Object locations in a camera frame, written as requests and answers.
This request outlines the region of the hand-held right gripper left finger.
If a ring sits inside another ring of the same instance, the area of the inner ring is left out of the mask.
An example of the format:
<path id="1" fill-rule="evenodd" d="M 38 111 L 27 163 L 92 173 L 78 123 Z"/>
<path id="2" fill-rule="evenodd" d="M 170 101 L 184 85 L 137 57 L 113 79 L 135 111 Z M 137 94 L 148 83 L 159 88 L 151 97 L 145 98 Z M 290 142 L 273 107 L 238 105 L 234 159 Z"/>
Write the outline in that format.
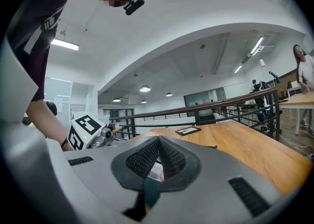
<path id="1" fill-rule="evenodd" d="M 118 145 L 68 151 L 63 188 L 79 216 L 145 216 L 145 182 L 160 141 L 149 136 Z"/>

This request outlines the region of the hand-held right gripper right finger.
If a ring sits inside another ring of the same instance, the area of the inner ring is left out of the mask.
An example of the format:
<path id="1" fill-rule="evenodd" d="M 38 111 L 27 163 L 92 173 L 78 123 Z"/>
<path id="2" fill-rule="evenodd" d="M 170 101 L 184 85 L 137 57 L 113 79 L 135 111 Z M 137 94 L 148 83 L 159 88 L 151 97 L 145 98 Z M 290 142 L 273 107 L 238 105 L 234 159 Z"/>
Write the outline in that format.
<path id="1" fill-rule="evenodd" d="M 269 224 L 280 192 L 265 176 L 218 149 L 170 137 L 160 140 L 199 158 L 197 177 L 183 190 L 160 193 L 148 224 Z"/>

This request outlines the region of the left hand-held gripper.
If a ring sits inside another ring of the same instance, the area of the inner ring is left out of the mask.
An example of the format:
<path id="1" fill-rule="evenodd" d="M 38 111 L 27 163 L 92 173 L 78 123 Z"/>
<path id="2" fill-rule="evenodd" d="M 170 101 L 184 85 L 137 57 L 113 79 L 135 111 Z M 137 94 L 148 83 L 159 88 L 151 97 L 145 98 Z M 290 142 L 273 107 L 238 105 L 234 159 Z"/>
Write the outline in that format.
<path id="1" fill-rule="evenodd" d="M 111 130 L 95 117 L 85 115 L 71 120 L 68 141 L 73 150 L 104 147 L 113 140 Z"/>

